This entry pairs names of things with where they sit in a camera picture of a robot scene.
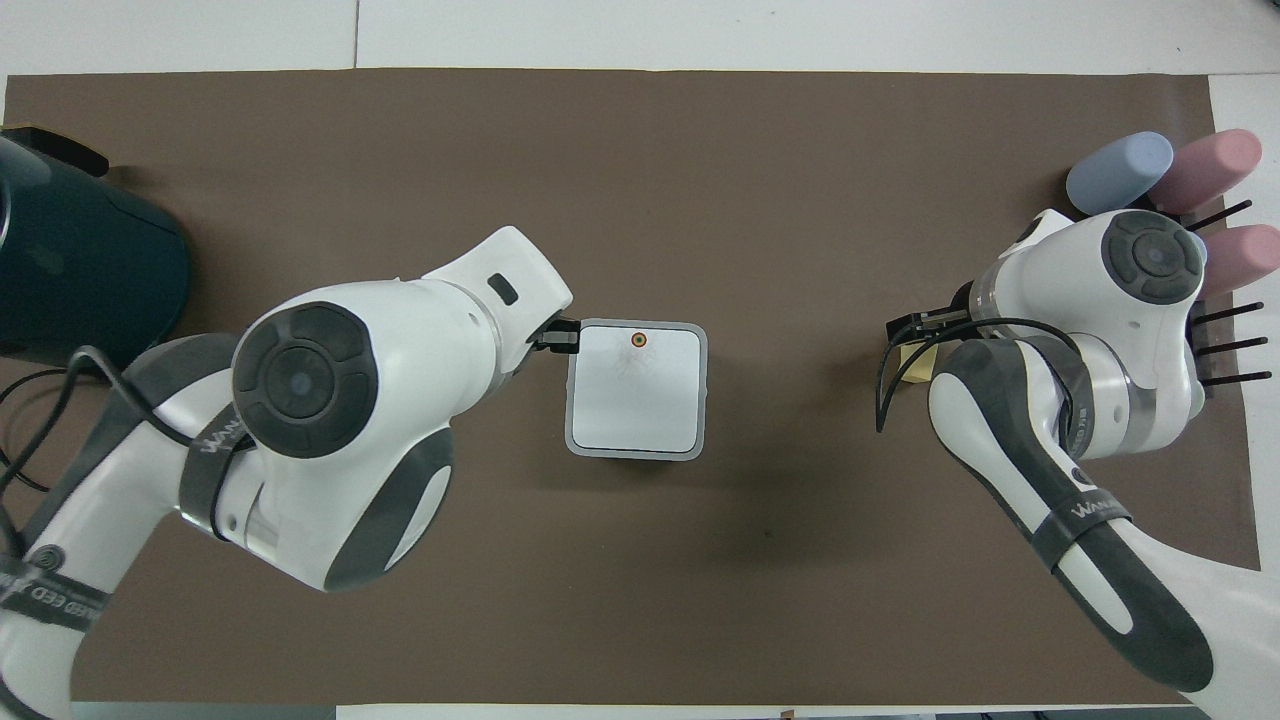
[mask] dark green container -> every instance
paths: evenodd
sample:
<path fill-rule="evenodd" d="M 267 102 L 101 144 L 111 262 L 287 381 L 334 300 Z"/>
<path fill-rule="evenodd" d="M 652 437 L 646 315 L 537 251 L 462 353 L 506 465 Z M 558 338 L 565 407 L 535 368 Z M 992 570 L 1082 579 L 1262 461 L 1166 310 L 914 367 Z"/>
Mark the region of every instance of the dark green container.
<path fill-rule="evenodd" d="M 173 329 L 191 263 L 163 210 L 0 137 L 0 355 L 125 366 Z"/>

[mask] black strap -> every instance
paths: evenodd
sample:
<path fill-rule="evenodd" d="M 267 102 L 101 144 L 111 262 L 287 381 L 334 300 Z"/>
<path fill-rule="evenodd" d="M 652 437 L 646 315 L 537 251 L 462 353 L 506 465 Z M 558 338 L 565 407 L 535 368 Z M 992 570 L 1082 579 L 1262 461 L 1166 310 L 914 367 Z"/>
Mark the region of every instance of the black strap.
<path fill-rule="evenodd" d="M 182 482 L 178 486 L 178 509 L 193 525 L 225 541 L 214 521 L 218 495 L 227 480 L 232 456 L 244 439 L 244 423 L 233 405 L 227 405 L 212 420 L 200 430 L 195 442 L 187 448 L 187 461 L 182 466 Z"/>
<path fill-rule="evenodd" d="M 1083 491 L 1048 511 L 1032 534 L 1032 548 L 1041 562 L 1053 570 L 1080 536 L 1116 518 L 1132 520 L 1133 515 L 1102 488 Z"/>
<path fill-rule="evenodd" d="M 111 593 L 0 555 L 0 607 L 47 625 L 87 633 L 102 616 Z"/>

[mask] blue foam cylinder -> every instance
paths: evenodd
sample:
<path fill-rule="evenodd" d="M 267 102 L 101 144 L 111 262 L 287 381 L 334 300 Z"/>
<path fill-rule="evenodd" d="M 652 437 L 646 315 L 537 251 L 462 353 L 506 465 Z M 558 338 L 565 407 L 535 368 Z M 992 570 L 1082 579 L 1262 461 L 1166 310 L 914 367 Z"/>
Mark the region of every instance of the blue foam cylinder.
<path fill-rule="evenodd" d="M 1066 174 L 1066 196 L 1082 213 L 1126 208 L 1151 190 L 1174 163 L 1174 146 L 1158 132 L 1138 132 L 1080 160 Z"/>

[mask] black rod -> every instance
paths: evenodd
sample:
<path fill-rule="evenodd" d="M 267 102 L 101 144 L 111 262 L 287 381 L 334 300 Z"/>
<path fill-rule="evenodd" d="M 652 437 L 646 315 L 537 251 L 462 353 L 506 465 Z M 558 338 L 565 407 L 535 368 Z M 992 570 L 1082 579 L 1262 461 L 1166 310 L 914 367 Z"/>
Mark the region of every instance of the black rod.
<path fill-rule="evenodd" d="M 1271 370 L 1263 370 L 1261 373 L 1245 373 L 1243 375 L 1225 375 L 1221 378 L 1203 378 L 1201 384 L 1204 387 L 1211 386 L 1224 386 L 1228 383 L 1245 383 L 1249 380 L 1266 380 L 1271 378 Z"/>
<path fill-rule="evenodd" d="M 1201 315 L 1192 320 L 1193 325 L 1203 325 L 1204 323 L 1212 323 L 1213 320 L 1221 320 L 1225 318 L 1231 318 L 1234 315 L 1243 315 L 1245 313 L 1252 313 L 1254 310 L 1261 310 L 1261 302 L 1249 302 L 1248 305 L 1240 305 L 1239 307 L 1228 307 L 1226 310 L 1219 310 L 1217 313 L 1210 313 L 1208 315 Z"/>
<path fill-rule="evenodd" d="M 1219 220 L 1225 220 L 1226 218 L 1230 218 L 1231 215 L 1239 213 L 1240 210 L 1244 210 L 1244 209 L 1248 209 L 1248 208 L 1252 208 L 1252 206 L 1253 206 L 1253 201 L 1252 200 L 1245 200 L 1243 202 L 1236 202 L 1235 205 L 1231 205 L 1230 208 L 1228 208 L 1226 210 L 1222 210 L 1221 213 L 1216 213 L 1213 215 L 1210 215 L 1210 217 L 1204 218 L 1203 220 L 1197 220 L 1197 222 L 1187 225 L 1187 229 L 1190 231 L 1190 232 L 1196 232 L 1196 231 L 1198 231 L 1198 229 L 1201 229 L 1201 228 L 1203 228 L 1206 225 L 1212 225 L 1213 223 L 1216 223 Z"/>
<path fill-rule="evenodd" d="M 1203 357 L 1206 355 L 1213 355 L 1217 352 L 1230 352 L 1233 350 L 1244 350 L 1245 347 L 1257 347 L 1260 345 L 1266 345 L 1267 338 L 1265 337 L 1251 337 L 1249 340 L 1238 340 L 1235 342 L 1224 342 L 1222 345 L 1207 345 L 1196 351 L 1197 357 Z"/>

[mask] yellow sticky note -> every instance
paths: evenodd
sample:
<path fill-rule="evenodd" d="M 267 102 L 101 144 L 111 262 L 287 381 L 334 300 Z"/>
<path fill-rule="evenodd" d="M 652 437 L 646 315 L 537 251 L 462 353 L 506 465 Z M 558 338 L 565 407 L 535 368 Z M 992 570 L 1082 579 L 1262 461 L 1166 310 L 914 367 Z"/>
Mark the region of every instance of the yellow sticky note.
<path fill-rule="evenodd" d="M 911 343 L 904 345 L 901 347 L 902 355 L 897 360 L 899 368 L 901 368 L 904 364 L 906 364 L 906 360 L 911 356 L 913 352 L 915 352 L 916 350 L 919 350 L 920 345 L 923 345 L 923 343 L 911 342 Z M 933 379 L 933 361 L 937 360 L 937 359 L 938 359 L 938 346 L 934 345 L 933 347 L 925 350 L 924 355 L 920 355 L 919 360 L 916 360 L 915 364 L 911 365 L 911 368 L 906 370 L 906 374 L 902 375 L 902 382 L 908 382 L 908 383 L 927 383 L 927 382 L 932 380 Z"/>

